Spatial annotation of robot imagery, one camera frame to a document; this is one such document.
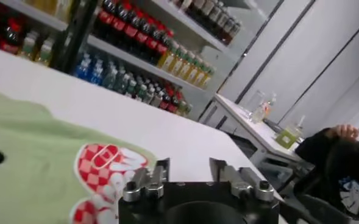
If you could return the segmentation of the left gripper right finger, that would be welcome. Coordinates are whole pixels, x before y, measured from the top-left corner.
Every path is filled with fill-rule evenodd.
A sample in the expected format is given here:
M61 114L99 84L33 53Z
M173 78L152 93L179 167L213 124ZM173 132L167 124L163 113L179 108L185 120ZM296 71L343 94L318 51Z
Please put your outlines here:
M242 195L248 195L260 201L274 200L274 188L251 168L240 167L236 170L226 161L216 158L209 158L209 165L213 181L228 182L233 196L240 198Z

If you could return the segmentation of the person bare hand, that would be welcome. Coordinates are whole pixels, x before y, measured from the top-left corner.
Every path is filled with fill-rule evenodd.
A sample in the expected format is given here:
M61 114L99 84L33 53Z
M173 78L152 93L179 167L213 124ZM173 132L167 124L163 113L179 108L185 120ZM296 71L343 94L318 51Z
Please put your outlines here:
M350 124L337 125L327 130L325 135L328 138L338 137L354 141L359 137L359 129Z

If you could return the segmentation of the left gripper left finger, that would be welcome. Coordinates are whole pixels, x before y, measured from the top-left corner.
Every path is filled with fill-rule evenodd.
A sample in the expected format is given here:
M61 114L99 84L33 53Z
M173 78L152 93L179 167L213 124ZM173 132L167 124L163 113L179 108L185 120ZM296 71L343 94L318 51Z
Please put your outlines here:
M164 195L164 184L169 181L170 159L158 160L152 172L142 167L123 189L123 200L133 203L141 200L142 196L161 198Z

